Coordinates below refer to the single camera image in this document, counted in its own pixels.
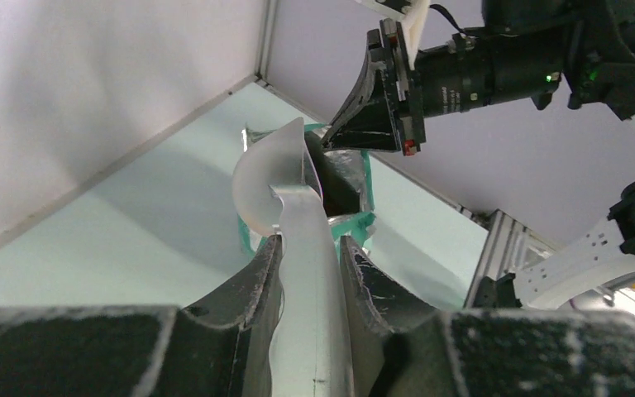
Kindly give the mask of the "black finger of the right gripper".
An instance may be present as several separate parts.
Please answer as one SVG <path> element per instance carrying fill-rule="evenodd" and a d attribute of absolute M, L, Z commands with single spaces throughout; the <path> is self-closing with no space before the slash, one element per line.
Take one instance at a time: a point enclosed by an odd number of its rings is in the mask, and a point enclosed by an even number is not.
<path fill-rule="evenodd" d="M 355 86 L 321 140 L 324 150 L 400 150 L 393 72 L 393 57 L 385 48 L 376 46 L 365 52 Z"/>

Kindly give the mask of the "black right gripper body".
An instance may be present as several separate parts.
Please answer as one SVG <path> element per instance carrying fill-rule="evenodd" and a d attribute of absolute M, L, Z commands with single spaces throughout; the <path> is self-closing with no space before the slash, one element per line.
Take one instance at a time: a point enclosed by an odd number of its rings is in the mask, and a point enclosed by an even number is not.
<path fill-rule="evenodd" d="M 369 44 L 373 74 L 369 131 L 377 137 L 380 151 L 401 151 L 413 156 L 425 142 L 422 95 L 415 73 L 409 67 L 405 37 L 400 22 L 380 21 L 375 41 Z"/>

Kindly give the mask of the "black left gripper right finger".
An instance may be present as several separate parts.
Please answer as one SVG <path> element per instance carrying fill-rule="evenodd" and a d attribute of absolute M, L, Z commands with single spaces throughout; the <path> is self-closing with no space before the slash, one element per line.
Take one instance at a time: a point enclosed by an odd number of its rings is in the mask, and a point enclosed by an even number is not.
<path fill-rule="evenodd" d="M 625 313 L 441 311 L 339 242 L 359 396 L 635 396 Z"/>

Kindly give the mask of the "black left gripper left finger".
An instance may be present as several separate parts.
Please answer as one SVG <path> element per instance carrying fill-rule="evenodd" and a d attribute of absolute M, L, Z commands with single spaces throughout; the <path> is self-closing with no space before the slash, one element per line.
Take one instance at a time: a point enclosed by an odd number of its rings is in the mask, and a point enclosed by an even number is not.
<path fill-rule="evenodd" d="M 268 396 L 282 255 L 185 308 L 0 308 L 0 396 Z"/>

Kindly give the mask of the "green white pet food bag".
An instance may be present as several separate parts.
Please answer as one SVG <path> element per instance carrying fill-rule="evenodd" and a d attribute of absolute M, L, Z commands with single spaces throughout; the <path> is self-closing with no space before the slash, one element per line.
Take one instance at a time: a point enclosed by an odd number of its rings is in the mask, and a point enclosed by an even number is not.
<path fill-rule="evenodd" d="M 358 150 L 323 152 L 321 139 L 327 130 L 320 123 L 304 126 L 333 239 L 349 235 L 368 250 L 376 219 L 370 155 Z"/>

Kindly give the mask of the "clear plastic food scoop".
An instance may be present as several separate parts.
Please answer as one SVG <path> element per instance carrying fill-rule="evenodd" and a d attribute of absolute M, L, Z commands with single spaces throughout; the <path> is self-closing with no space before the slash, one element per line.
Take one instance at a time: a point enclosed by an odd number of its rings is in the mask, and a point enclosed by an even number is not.
<path fill-rule="evenodd" d="M 301 117 L 267 134 L 245 127 L 232 174 L 241 220 L 281 239 L 279 321 L 269 349 L 273 396 L 353 396 L 346 300 L 322 186 Z"/>

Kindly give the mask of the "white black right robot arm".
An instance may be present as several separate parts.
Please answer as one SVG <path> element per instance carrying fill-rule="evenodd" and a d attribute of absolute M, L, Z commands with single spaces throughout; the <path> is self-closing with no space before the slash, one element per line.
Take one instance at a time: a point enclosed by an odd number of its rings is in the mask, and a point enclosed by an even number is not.
<path fill-rule="evenodd" d="M 481 26 L 422 48 L 432 1 L 374 1 L 359 77 L 322 139 L 327 151 L 415 155 L 428 118 L 530 100 L 568 88 L 567 108 L 635 117 L 635 1 L 484 1 Z M 635 182 L 582 237 L 533 265 L 482 258 L 470 307 L 557 309 L 579 294 L 635 283 Z"/>

